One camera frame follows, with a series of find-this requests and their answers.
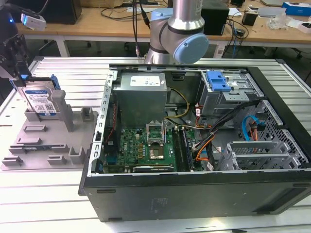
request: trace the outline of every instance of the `blue box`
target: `blue box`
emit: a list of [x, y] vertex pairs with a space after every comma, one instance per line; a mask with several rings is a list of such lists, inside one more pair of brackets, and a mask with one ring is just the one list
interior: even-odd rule
[[311, 5], [308, 3], [299, 3], [298, 5], [284, 2], [282, 7], [286, 8], [285, 13], [291, 16], [311, 16]]

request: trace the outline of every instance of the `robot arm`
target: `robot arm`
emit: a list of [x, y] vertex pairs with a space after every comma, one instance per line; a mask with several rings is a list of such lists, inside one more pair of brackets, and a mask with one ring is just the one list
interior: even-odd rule
[[25, 26], [32, 29], [42, 30], [46, 22], [39, 14], [18, 7], [6, 4], [0, 0], [0, 77], [14, 81], [16, 86], [23, 86], [21, 75], [31, 75], [28, 64], [28, 51], [23, 35], [18, 35], [11, 11], [20, 12]]
[[204, 56], [208, 39], [202, 33], [202, 0], [174, 0], [172, 8], [152, 11], [148, 64], [193, 64]]

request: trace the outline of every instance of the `motherboard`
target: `motherboard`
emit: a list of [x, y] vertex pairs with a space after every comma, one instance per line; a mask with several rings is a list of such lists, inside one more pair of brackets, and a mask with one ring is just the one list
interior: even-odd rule
[[[196, 143], [192, 129], [122, 129], [120, 150], [106, 155], [109, 172], [131, 173], [190, 170], [190, 149]], [[164, 137], [163, 143], [153, 142]]]

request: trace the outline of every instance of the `gray power supply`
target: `gray power supply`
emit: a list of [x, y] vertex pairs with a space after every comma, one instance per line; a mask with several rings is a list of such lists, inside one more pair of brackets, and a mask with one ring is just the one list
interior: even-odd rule
[[162, 122], [167, 96], [164, 73], [123, 73], [114, 91], [123, 127], [141, 128], [146, 127], [146, 122]]

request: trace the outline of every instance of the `floor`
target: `floor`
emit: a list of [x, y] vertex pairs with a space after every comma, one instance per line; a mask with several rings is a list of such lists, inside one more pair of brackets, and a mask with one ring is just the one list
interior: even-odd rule
[[[135, 57], [135, 44], [128, 44], [128, 51], [124, 49], [123, 42], [101, 42], [102, 52], [97, 53], [95, 42], [91, 42], [92, 47], [87, 47], [87, 42], [85, 41], [68, 41], [67, 45], [69, 48], [69, 52], [71, 56], [75, 57]], [[29, 64], [36, 56], [60, 56], [56, 43], [52, 44], [50, 47], [45, 48], [41, 53], [39, 53], [39, 49], [44, 45], [43, 41], [38, 40], [27, 40], [28, 50], [30, 53]], [[147, 43], [140, 43], [140, 50], [142, 54], [146, 54], [148, 51]], [[208, 48], [207, 53], [205, 54], [205, 58], [213, 57], [215, 50], [215, 46], [211, 45]], [[291, 48], [278, 48], [275, 50], [273, 58], [283, 59], [295, 72], [298, 74], [300, 78], [303, 80], [306, 79], [307, 75], [311, 71], [311, 50], [301, 49], [305, 53], [302, 53], [303, 56], [301, 59], [297, 59], [297, 53]], [[228, 49], [228, 53], [224, 55], [224, 58], [231, 58], [232, 54], [230, 52], [233, 51], [233, 48]], [[267, 59], [265, 57], [265, 49], [261, 47], [254, 47], [251, 49], [250, 47], [241, 47], [236, 58], [243, 59]], [[311, 86], [311, 76], [307, 80], [307, 84]], [[0, 79], [0, 104], [2, 104], [3, 100], [10, 93], [12, 86], [8, 82], [8, 80]]]

